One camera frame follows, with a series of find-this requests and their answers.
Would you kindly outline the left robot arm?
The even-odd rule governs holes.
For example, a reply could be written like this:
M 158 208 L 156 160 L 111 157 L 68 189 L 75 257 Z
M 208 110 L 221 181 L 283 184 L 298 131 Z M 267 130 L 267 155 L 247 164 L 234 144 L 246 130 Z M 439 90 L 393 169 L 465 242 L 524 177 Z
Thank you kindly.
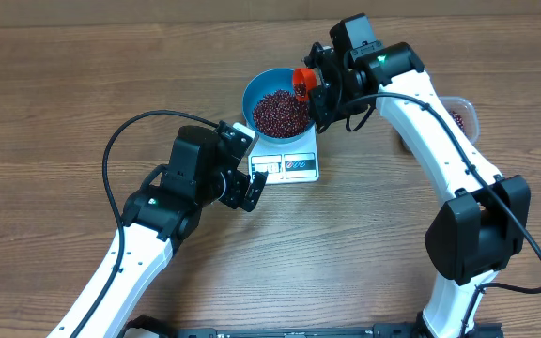
M 116 337 L 156 276 L 219 201 L 252 211 L 266 175 L 239 171 L 257 141 L 248 127 L 183 126 L 168 163 L 157 166 L 127 199 L 112 244 L 53 337 Z

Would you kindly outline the red measuring scoop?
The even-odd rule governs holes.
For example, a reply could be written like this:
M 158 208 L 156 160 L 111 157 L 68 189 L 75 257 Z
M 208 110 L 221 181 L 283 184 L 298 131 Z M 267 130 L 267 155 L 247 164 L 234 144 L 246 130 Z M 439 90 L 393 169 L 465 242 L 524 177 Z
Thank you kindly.
M 292 75 L 292 86 L 295 97 L 298 101 L 309 100 L 308 93 L 318 86 L 316 73 L 308 68 L 294 69 Z

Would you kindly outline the red adzuki beans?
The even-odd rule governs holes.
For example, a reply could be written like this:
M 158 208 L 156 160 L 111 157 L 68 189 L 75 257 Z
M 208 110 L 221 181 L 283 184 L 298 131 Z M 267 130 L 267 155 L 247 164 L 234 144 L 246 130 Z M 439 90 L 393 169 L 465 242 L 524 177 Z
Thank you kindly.
M 310 123 L 308 104 L 298 101 L 286 90 L 265 95 L 252 112 L 255 126 L 273 138 L 290 138 L 302 134 Z

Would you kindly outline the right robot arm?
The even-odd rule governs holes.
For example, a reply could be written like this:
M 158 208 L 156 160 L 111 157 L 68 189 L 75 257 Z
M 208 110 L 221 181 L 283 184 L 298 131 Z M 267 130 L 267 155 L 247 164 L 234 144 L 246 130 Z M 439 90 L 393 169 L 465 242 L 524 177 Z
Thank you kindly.
M 399 133 L 425 171 L 441 209 L 425 233 L 437 278 L 414 324 L 378 325 L 393 337 L 500 337 L 474 316 L 485 290 L 518 254 L 531 199 L 520 176 L 504 177 L 473 146 L 445 109 L 420 57 L 404 42 L 384 46 L 363 14 L 315 44 L 304 63 L 309 114 L 318 131 L 354 115 L 378 113 Z

